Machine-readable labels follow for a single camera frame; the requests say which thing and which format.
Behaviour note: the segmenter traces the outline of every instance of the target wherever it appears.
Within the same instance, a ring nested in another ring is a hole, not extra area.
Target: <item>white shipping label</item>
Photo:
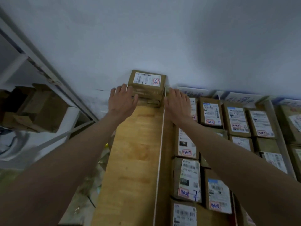
[[[299,132],[301,132],[301,114],[289,116],[289,118],[295,128],[298,129]]]
[[[250,114],[258,136],[262,136],[262,137],[275,136],[269,118],[266,115],[266,112],[250,111]]]
[[[178,155],[190,158],[197,158],[197,148],[191,139],[179,128]]]
[[[282,170],[284,173],[286,174],[288,173],[281,154],[271,153],[271,152],[261,152],[261,156],[262,153],[263,153],[263,158],[265,158],[265,160],[268,163],[273,164],[275,167]]]
[[[246,221],[248,222],[249,225],[256,225],[247,212],[246,212]]]
[[[246,117],[243,108],[227,107],[230,119],[230,126],[233,132],[249,133]]]
[[[232,137],[232,140],[236,145],[241,146],[248,151],[251,151],[249,139],[242,137]]]
[[[182,160],[178,195],[192,201],[201,199],[200,163],[193,160]]]
[[[221,115],[219,105],[212,103],[203,103],[205,123],[209,125],[221,126]]]
[[[208,179],[209,209],[232,213],[230,190],[223,181]]]
[[[188,205],[173,204],[173,226],[197,226],[197,209]]]
[[[160,86],[161,75],[136,72],[133,83],[148,85],[148,86]]]
[[[191,116],[192,118],[197,121],[198,116],[197,116],[197,103],[195,98],[190,98],[190,105],[191,105]]]
[[[301,150],[300,149],[295,149],[296,150],[296,153],[299,157],[299,159],[301,160]]]

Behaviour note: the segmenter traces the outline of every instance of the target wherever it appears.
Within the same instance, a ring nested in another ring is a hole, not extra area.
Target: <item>person's right arm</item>
[[[257,226],[299,225],[301,184],[254,153],[209,131],[190,116],[179,90],[164,99],[166,115],[200,149],[213,171],[237,196]]]

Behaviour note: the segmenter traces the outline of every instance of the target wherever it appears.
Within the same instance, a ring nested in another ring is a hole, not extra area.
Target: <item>wall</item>
[[[132,69],[301,98],[301,0],[0,0],[99,116]]]

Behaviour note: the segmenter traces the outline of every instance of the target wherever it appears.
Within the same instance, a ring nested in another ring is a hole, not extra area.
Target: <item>hand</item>
[[[120,123],[132,115],[138,103],[137,94],[132,99],[133,87],[129,86],[127,90],[126,87],[126,84],[122,84],[116,88],[116,91],[115,88],[111,89],[109,98],[108,114],[117,118]]]
[[[191,105],[189,97],[178,89],[169,88],[168,97],[164,98],[164,106],[167,117],[178,126],[193,120],[191,117]]]

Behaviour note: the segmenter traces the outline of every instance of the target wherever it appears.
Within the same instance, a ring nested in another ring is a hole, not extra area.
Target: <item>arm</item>
[[[208,131],[190,116],[190,100],[170,89],[166,115],[200,149],[202,156],[237,196],[257,226],[301,222],[301,184],[259,156]]]
[[[104,118],[20,174],[0,196],[1,225],[57,225],[112,132],[135,110],[132,87],[111,90]]]

